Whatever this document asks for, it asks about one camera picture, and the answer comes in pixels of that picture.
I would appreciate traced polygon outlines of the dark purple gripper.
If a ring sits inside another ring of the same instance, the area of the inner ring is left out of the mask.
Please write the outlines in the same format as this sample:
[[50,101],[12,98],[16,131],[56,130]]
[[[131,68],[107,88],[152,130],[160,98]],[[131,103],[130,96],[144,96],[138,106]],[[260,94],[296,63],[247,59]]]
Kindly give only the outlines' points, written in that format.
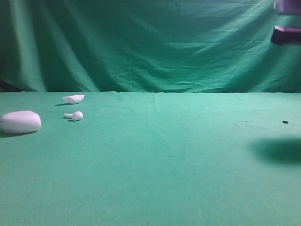
[[[300,0],[275,0],[273,8],[281,16],[300,16]],[[301,28],[275,25],[270,42],[275,45],[300,45]]]

